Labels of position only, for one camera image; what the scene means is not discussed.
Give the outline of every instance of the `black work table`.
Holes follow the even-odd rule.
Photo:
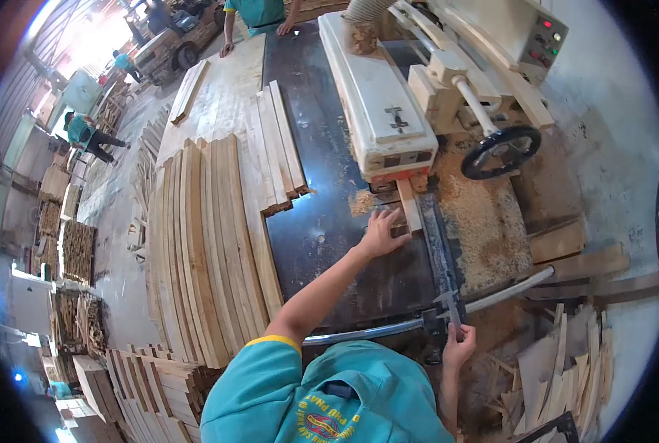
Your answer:
[[[272,80],[280,85],[307,185],[317,191],[266,219],[287,301],[359,243],[369,214],[352,217],[348,198],[369,185],[349,151],[349,130],[316,21],[297,25],[283,37],[267,35],[263,85]],[[425,240],[416,233],[404,247],[361,271],[315,333],[411,316],[436,295]]]

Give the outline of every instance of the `teal shirt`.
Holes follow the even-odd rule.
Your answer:
[[[119,67],[121,69],[129,68],[130,57],[128,57],[128,54],[120,54],[118,57],[115,58],[115,61],[113,62],[113,66]]]
[[[326,394],[328,381],[355,398]],[[277,335],[251,341],[204,404],[202,442],[454,443],[415,361],[371,341],[335,344],[303,374],[300,348]]]
[[[67,135],[69,136],[69,143],[76,142],[84,148],[87,148],[89,146],[89,141],[91,141],[91,137],[89,137],[85,142],[81,141],[81,135],[85,129],[88,129],[91,131],[91,135],[94,135],[95,129],[93,129],[88,123],[84,121],[83,114],[77,114],[74,116],[74,118],[69,121],[69,128],[66,131]]]
[[[251,29],[252,26],[265,25],[285,18],[283,0],[226,0],[224,11],[238,12],[249,27],[249,36],[275,31],[281,23]]]

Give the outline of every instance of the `black handwheel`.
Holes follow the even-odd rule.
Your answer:
[[[541,133],[529,125],[510,126],[485,137],[460,166],[472,180],[493,179],[514,171],[541,146]]]

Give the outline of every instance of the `forklift wheel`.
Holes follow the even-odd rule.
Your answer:
[[[183,46],[177,52],[177,62],[179,63],[179,67],[183,68],[185,71],[196,65],[198,61],[199,55],[191,45]]]
[[[463,175],[472,180],[493,179],[514,171],[541,146],[541,133],[529,125],[510,126],[485,137],[473,148],[460,166]],[[496,164],[490,160],[496,157]]]

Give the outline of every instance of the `printed logo on shirt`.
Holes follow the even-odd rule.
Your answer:
[[[360,419],[359,415],[354,415],[349,422],[341,412],[316,395],[308,395],[299,402],[295,414],[298,418],[298,433],[313,443],[336,442],[352,436],[356,431],[354,426]]]

